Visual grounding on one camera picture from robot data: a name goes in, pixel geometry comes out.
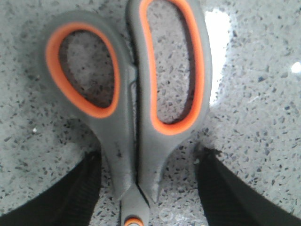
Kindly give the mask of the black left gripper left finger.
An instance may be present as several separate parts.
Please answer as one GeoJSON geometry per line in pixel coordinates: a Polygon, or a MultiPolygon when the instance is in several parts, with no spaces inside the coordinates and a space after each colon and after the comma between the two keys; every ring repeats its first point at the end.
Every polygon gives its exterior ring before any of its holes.
{"type": "Polygon", "coordinates": [[[0,218],[2,226],[87,226],[101,189],[101,154],[83,160],[36,198],[0,218]]]}

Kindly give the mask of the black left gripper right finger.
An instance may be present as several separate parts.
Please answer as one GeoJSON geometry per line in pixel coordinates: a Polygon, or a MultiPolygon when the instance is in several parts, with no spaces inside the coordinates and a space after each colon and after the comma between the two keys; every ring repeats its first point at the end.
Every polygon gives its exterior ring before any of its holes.
{"type": "Polygon", "coordinates": [[[198,194],[210,226],[299,226],[300,218],[275,205],[222,164],[219,151],[197,143],[198,194]]]}

